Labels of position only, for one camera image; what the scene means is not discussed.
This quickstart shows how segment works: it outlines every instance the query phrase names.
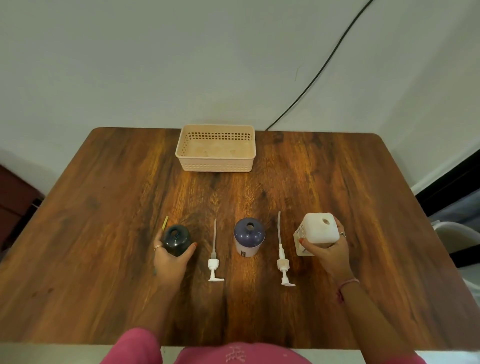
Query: bracelet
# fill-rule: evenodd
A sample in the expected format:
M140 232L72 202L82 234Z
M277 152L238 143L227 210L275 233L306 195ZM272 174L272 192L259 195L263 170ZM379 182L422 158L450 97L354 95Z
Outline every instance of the bracelet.
M360 283L360 281L359 281L358 279L352 278L352 279L348 279L348 280L346 280L345 282L343 282L342 284L340 284L340 286L338 287L338 291L336 292L336 296L337 296L337 299L338 299L338 302L339 302L339 303L345 302L345 299L343 298L343 294L342 294L341 289L342 289L344 286L346 286L347 284L353 283L353 282Z

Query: left hand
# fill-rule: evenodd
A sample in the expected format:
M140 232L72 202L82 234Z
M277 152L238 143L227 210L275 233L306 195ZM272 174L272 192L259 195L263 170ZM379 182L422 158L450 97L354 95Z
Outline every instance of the left hand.
M156 237L153 241L153 246L163 245L161 242L162 228L158 229ZM156 275L160 280L160 284L167 289L177 292L180 289L180 284L187 270L187 263L195 253L197 243L193 243L188 249L179 257L169 254L165 248L155 249L154 265Z

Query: right hand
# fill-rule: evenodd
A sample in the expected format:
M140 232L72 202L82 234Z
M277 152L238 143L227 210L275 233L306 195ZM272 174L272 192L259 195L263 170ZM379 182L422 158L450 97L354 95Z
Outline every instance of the right hand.
M337 218L335 218L335 222L338 226L338 232L345 233L342 223ZM328 248L321 248L307 239L300 239L299 242L305 249L320 259L322 266L338 285L348 279L355 278L350 268L348 243L345 236L340 235L340 239Z

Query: plastic basket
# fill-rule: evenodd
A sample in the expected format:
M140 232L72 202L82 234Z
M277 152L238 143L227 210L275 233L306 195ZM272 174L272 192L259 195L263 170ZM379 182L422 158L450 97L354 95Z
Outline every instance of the plastic basket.
M255 130L248 125L185 125L175 155L187 172L250 172Z

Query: white pump dispenser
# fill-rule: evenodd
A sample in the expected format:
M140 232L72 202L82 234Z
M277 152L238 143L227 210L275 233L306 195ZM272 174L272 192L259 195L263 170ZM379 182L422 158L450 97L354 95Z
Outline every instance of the white pump dispenser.
M213 250L211 259L208 260L208 269L211 270L209 282L222 282L224 278L215 278L215 271L218 268L219 261L216 258L216 251L215 251L215 243L216 243L216 219L215 219L215 226L213 230Z
M280 237L280 214L281 214L281 211L278 212L278 222L277 222L278 244L279 244L278 253L280 255L280 259L276 261L276 266L278 267L278 270L280 270L280 272L282 272L283 274L282 286L295 287L295 284L290 283L287 277L287 271L290 269L290 262L288 261L288 259L285 259L285 251L283 250L282 238Z

